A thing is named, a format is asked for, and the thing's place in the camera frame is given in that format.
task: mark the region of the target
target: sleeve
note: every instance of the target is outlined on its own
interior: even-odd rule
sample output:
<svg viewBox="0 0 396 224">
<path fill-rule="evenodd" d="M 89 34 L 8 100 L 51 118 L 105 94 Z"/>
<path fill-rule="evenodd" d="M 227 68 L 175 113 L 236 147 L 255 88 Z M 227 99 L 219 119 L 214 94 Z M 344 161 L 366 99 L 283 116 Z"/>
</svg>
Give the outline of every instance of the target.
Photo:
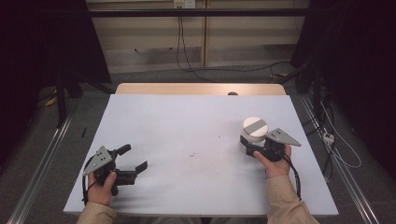
<svg viewBox="0 0 396 224">
<path fill-rule="evenodd" d="M 304 202 L 300 202 L 288 175 L 267 179 L 265 190 L 268 196 L 268 224 L 318 222 L 309 213 Z"/>
<path fill-rule="evenodd" d="M 82 213 L 79 215 L 77 224 L 107 224 L 113 223 L 116 218 L 116 211 L 110 207 L 99 203 L 88 202 Z"/>
</svg>

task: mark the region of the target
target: table surface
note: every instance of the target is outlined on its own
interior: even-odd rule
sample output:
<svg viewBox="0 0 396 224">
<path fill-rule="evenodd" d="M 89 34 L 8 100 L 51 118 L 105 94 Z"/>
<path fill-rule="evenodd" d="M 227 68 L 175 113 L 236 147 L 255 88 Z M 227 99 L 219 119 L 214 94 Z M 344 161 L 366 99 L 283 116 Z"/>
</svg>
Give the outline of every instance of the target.
<svg viewBox="0 0 396 224">
<path fill-rule="evenodd" d="M 126 86 L 148 88 L 145 94 L 122 94 L 131 92 Z M 218 95 L 197 95 L 204 86 Z M 292 158 L 311 213 L 338 214 L 289 96 L 284 91 L 262 96 L 260 91 L 268 92 L 264 87 L 282 89 L 262 84 L 121 84 L 110 97 L 86 161 L 101 145 L 114 149 L 131 144 L 133 149 L 117 158 L 118 168 L 133 170 L 147 160 L 148 169 L 133 186 L 119 187 L 113 208 L 127 216 L 265 215 L 264 168 L 239 144 L 243 120 L 254 115 L 264 118 L 270 130 L 279 127 L 303 144 L 293 148 Z M 256 95 L 227 96 L 229 91 Z M 80 213 L 80 198 L 77 183 L 64 211 Z"/>
<path fill-rule="evenodd" d="M 286 95 L 279 84 L 122 83 L 116 94 Z"/>
</svg>

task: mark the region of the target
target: white cylindrical object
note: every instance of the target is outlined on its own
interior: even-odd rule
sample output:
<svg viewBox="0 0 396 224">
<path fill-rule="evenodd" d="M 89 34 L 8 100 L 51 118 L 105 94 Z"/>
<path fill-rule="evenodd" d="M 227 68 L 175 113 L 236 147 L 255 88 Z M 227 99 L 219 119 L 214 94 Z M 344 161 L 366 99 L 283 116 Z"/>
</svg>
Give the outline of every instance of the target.
<svg viewBox="0 0 396 224">
<path fill-rule="evenodd" d="M 263 119 L 257 117 L 245 119 L 242 125 L 241 135 L 251 143 L 263 141 L 267 133 L 267 123 Z"/>
</svg>

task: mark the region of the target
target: hand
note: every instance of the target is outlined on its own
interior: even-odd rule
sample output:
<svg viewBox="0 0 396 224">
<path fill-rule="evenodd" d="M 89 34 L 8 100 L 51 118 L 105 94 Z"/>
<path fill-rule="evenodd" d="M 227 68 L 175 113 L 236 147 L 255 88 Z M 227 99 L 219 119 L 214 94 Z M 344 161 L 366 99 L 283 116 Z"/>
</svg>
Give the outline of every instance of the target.
<svg viewBox="0 0 396 224">
<path fill-rule="evenodd" d="M 288 155 L 290 158 L 290 145 L 285 144 L 285 154 Z M 258 151 L 255 151 L 253 155 L 264 165 L 267 173 L 267 178 L 273 178 L 280 175 L 289 175 L 290 166 L 285 160 L 282 159 L 280 161 L 269 161 Z"/>
<path fill-rule="evenodd" d="M 90 173 L 88 175 L 88 186 L 92 185 L 93 183 L 94 184 L 88 189 L 88 201 L 91 203 L 99 203 L 105 206 L 110 206 L 111 188 L 113 187 L 116 178 L 116 172 L 111 172 L 108 175 L 105 184 L 102 186 L 97 182 L 95 183 L 95 175 Z"/>
</svg>

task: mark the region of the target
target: cabinet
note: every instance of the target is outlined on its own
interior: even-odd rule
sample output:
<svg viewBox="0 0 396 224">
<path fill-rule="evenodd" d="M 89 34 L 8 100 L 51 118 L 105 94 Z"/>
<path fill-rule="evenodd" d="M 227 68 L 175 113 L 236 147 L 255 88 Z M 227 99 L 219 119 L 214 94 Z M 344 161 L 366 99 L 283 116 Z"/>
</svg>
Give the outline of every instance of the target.
<svg viewBox="0 0 396 224">
<path fill-rule="evenodd" d="M 173 8 L 169 0 L 87 0 L 95 9 Z M 308 0 L 197 0 L 196 8 L 294 8 Z M 177 66 L 178 18 L 92 18 L 110 74 Z M 288 61 L 300 36 L 298 17 L 185 17 L 184 42 L 191 66 Z M 179 60 L 186 66 L 183 49 Z"/>
</svg>

